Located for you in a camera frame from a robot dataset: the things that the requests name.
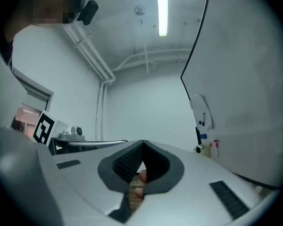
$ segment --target neck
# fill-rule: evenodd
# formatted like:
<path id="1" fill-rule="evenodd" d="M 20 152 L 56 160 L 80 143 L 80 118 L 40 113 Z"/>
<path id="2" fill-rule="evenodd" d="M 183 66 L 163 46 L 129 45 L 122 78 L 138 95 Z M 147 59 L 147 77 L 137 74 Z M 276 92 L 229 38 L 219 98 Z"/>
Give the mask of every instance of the neck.
<path id="1" fill-rule="evenodd" d="M 12 42 L 21 30 L 31 25 L 25 14 L 24 4 L 20 3 L 3 27 L 4 37 L 8 43 Z"/>

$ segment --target person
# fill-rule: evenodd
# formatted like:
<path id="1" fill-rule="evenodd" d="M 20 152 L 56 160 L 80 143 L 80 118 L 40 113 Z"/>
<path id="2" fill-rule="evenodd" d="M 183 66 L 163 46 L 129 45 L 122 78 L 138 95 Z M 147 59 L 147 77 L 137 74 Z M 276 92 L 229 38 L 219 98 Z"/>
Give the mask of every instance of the person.
<path id="1" fill-rule="evenodd" d="M 12 68 L 15 36 L 30 25 L 68 24 L 78 16 L 85 0 L 7 0 L 0 12 L 0 53 Z"/>
<path id="2" fill-rule="evenodd" d="M 146 170 L 140 171 L 139 178 L 140 178 L 140 181 L 146 184 L 147 183 L 147 171 Z M 142 195 L 143 191 L 141 187 L 136 188 L 134 191 L 135 191 L 136 197 L 143 199 L 143 195 Z"/>

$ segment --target ceiling fixture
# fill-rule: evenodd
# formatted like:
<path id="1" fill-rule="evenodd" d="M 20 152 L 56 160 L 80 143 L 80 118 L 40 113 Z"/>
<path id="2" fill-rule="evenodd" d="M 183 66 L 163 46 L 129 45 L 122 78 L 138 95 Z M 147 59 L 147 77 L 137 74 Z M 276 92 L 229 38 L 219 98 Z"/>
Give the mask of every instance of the ceiling fixture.
<path id="1" fill-rule="evenodd" d="M 168 32 L 168 0 L 158 0 L 158 35 L 166 36 Z"/>

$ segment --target ceiling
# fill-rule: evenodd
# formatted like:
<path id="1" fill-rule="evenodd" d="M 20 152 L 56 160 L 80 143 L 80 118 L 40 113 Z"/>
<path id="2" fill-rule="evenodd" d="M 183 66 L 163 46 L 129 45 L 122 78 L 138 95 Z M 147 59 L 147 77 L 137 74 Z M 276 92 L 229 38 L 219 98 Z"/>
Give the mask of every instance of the ceiling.
<path id="1" fill-rule="evenodd" d="M 205 3 L 205 0 L 168 0 L 168 34 L 159 37 L 157 0 L 95 1 L 99 4 L 99 10 L 84 29 L 112 70 L 130 55 L 144 52 L 144 43 L 147 51 L 192 48 Z M 138 5 L 145 8 L 142 16 L 134 12 Z M 150 62 L 161 61 L 165 56 L 185 59 L 189 53 L 157 53 L 148 58 Z M 128 63 L 144 59 L 144 56 L 135 57 Z"/>

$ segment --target finger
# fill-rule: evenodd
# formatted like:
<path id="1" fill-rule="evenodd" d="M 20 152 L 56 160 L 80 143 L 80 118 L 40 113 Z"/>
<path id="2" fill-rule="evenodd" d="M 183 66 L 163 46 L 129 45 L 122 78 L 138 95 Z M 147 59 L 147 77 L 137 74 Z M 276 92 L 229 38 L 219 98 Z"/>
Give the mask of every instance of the finger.
<path id="1" fill-rule="evenodd" d="M 143 183 L 147 183 L 147 171 L 146 170 L 140 171 L 140 180 Z"/>
<path id="2" fill-rule="evenodd" d="M 137 187 L 134 191 L 135 191 L 136 197 L 142 199 L 142 188 Z"/>

